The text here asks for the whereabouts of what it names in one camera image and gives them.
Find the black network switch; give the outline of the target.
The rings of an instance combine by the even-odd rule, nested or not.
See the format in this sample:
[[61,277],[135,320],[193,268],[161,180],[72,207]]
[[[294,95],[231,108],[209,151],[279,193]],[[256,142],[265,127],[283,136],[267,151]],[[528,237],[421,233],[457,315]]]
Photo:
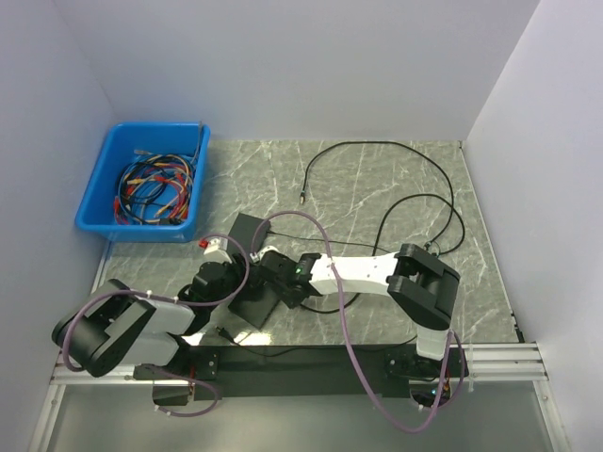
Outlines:
[[228,235],[247,253],[262,248],[268,237],[270,222],[262,218],[238,213]]
[[280,300],[265,283],[244,288],[228,305],[228,310],[257,330],[262,330]]

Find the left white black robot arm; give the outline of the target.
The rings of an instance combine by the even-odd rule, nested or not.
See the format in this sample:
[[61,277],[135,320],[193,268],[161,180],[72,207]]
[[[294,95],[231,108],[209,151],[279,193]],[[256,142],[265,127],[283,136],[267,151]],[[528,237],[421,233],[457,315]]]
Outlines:
[[74,372],[102,377],[122,363],[156,365],[166,377],[189,366],[186,336],[209,323],[223,300],[230,301],[257,280],[257,265],[236,254],[230,261],[203,263],[192,283],[174,298],[135,291],[110,279],[80,309],[54,327],[52,341]]

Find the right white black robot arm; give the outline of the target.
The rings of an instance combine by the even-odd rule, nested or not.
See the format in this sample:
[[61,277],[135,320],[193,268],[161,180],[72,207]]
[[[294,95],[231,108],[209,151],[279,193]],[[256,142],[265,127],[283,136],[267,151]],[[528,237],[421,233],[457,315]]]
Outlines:
[[259,274],[294,309],[310,297],[369,294],[389,297],[416,324],[415,365],[426,376],[448,363],[445,351],[460,274],[417,245],[381,256],[305,253],[294,261],[273,247],[257,253]]

